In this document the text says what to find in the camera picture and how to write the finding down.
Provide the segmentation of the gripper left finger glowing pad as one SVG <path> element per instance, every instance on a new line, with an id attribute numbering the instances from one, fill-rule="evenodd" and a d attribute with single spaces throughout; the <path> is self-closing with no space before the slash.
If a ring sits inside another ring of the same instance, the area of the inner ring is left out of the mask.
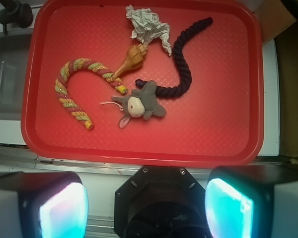
<path id="1" fill-rule="evenodd" d="M 88 196 L 74 172 L 0 172 L 0 238 L 82 238 Z"/>

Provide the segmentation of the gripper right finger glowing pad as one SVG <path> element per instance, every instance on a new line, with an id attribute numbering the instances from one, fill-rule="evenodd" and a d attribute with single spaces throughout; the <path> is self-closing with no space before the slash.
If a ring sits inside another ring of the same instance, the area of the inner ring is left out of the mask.
<path id="1" fill-rule="evenodd" d="M 215 238 L 298 238 L 298 165 L 216 167 L 205 211 Z"/>

